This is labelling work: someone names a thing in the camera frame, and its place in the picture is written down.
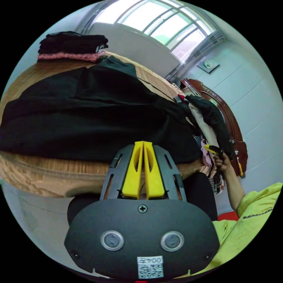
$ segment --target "black jacket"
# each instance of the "black jacket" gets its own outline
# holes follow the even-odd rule
[[[113,57],[102,63],[43,79],[7,103],[0,150],[111,162],[119,149],[144,140],[168,150],[175,163],[201,156],[178,105],[144,86],[132,64]]]

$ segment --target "person's arm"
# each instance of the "person's arm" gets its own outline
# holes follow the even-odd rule
[[[219,167],[224,172],[230,205],[234,211],[237,211],[241,200],[246,195],[245,191],[237,178],[229,157],[223,154],[223,160],[219,159],[216,155],[213,158],[216,167]]]
[[[230,205],[234,211],[237,211],[237,208],[246,193],[241,183],[239,182],[235,170],[231,164],[228,165],[226,171],[224,172],[224,176],[226,179]]]

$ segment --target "hand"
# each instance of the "hand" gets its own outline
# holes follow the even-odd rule
[[[215,166],[219,168],[222,172],[225,172],[226,169],[231,165],[229,157],[223,153],[223,160],[219,158],[218,155],[213,156]]]

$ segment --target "yellow jacket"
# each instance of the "yellow jacket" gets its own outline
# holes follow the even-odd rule
[[[276,183],[260,192],[248,193],[239,204],[238,221],[214,221],[220,248],[211,263],[197,275],[216,268],[237,256],[258,234],[278,198],[283,183]],[[190,272],[181,277],[190,276]]]

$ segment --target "pile of clothing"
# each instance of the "pile of clothing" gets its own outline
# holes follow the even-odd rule
[[[230,159],[233,159],[233,142],[223,114],[214,103],[205,100],[197,92],[179,94],[174,100],[183,109],[187,122],[193,127],[194,139],[203,153],[204,166],[201,172],[213,178],[216,175],[216,166],[212,153],[204,148],[205,144],[221,148]],[[221,189],[215,192],[216,194],[224,189],[224,180],[221,175],[219,178]]]
[[[57,32],[48,34],[40,42],[40,60],[75,59],[96,63],[105,56],[108,39],[104,35],[82,35],[77,32]]]

